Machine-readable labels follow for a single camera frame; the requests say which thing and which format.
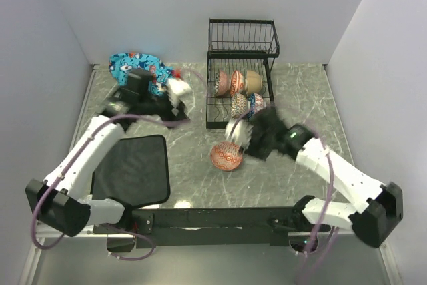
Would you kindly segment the blue triangle pattern bowl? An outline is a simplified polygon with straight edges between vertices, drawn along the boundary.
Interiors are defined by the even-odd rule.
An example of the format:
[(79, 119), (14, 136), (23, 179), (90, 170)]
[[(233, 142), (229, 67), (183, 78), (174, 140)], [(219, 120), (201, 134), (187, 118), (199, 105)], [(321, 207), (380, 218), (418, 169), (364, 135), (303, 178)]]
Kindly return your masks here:
[(248, 97), (248, 101), (250, 103), (248, 117), (252, 117), (254, 114), (267, 106), (263, 97), (258, 93), (251, 93)]

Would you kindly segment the brown mosaic pattern bowl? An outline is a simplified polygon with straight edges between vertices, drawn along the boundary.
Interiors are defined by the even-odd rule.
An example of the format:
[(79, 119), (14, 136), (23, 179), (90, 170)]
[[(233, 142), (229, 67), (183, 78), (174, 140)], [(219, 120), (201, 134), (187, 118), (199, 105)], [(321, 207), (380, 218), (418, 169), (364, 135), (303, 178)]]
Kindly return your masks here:
[(231, 119), (237, 119), (246, 114), (249, 108), (250, 103), (247, 98), (240, 93), (235, 93), (231, 99)]

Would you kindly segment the red geometric pattern bowl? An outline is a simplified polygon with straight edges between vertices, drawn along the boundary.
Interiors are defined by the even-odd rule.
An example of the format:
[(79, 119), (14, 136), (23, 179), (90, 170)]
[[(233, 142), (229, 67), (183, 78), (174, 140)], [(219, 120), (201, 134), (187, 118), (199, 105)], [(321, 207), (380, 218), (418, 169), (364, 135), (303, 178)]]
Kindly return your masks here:
[(210, 160), (216, 168), (229, 172), (241, 164), (243, 154), (235, 143), (221, 141), (211, 149)]

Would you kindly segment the black leaf pattern bowl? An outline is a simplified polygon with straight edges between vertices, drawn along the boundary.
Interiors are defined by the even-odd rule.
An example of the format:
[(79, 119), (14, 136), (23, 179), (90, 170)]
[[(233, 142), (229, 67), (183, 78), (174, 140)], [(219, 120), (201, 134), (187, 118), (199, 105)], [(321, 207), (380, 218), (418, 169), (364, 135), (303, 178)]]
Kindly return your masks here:
[(230, 90), (230, 79), (226, 72), (219, 71), (216, 74), (214, 93), (216, 97), (225, 95)]

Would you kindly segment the white beige bowl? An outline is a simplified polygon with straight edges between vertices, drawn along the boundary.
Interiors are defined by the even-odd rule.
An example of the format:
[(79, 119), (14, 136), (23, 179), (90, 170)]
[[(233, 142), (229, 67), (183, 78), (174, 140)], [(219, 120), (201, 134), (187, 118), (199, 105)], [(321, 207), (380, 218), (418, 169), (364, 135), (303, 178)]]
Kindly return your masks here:
[(262, 79), (261, 76), (252, 70), (246, 71), (246, 95), (250, 95), (252, 93), (259, 93), (262, 89)]

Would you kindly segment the orange floral bowl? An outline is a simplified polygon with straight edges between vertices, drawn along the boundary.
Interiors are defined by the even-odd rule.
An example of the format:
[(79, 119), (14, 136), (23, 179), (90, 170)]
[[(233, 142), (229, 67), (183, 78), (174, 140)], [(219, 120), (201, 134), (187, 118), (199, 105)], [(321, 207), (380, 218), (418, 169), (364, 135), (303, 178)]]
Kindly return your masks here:
[(243, 74), (235, 70), (230, 78), (230, 95), (242, 93), (246, 90), (246, 80)]

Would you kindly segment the black wire dish rack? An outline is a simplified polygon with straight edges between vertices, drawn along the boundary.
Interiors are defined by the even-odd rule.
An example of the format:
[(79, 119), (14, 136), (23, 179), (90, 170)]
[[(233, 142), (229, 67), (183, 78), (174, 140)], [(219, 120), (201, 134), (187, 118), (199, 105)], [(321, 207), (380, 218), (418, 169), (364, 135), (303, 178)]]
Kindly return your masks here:
[(207, 129), (225, 128), (242, 107), (274, 101), (271, 73), (279, 54), (272, 20), (209, 20)]

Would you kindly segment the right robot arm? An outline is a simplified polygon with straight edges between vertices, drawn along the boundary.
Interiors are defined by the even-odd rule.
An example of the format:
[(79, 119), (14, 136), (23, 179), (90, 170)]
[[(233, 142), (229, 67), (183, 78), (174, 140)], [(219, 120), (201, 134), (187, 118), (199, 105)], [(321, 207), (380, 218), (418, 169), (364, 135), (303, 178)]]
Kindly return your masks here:
[(363, 243), (378, 248), (402, 221), (403, 191), (399, 185), (382, 183), (361, 172), (306, 126), (288, 127), (274, 108), (265, 108), (239, 124), (235, 135), (248, 155), (265, 160), (276, 150), (331, 183), (346, 198), (342, 203), (309, 197), (292, 214), (297, 229), (308, 230), (321, 220), (350, 229)]

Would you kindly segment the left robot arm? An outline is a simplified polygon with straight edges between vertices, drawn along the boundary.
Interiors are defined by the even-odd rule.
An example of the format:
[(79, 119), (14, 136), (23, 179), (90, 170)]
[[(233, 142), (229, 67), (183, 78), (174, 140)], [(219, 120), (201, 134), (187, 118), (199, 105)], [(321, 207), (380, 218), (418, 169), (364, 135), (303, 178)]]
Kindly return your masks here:
[(182, 98), (192, 92), (180, 75), (169, 76), (154, 95), (149, 85), (154, 75), (132, 69), (125, 85), (107, 97), (98, 114), (65, 159), (43, 180), (32, 179), (25, 193), (33, 212), (31, 235), (43, 222), (66, 236), (75, 236), (89, 225), (110, 224), (119, 233), (133, 225), (131, 206), (123, 200), (90, 200), (85, 196), (87, 181), (110, 149), (121, 140), (133, 122), (161, 118), (159, 124), (173, 128), (187, 122)]

